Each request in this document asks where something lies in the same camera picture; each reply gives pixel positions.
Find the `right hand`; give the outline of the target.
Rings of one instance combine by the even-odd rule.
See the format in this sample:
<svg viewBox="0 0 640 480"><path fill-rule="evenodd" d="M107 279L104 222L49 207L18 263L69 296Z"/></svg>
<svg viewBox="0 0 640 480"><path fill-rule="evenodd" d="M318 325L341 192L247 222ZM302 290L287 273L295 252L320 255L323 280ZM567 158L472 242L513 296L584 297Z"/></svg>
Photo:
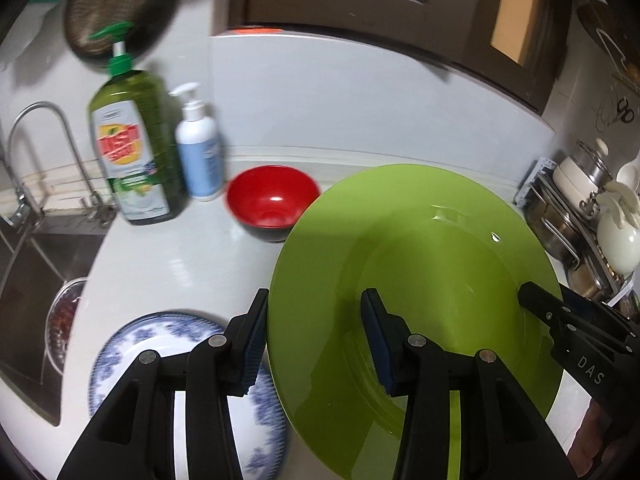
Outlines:
<svg viewBox="0 0 640 480"><path fill-rule="evenodd" d="M567 457L578 478L638 479L639 409L591 399Z"/></svg>

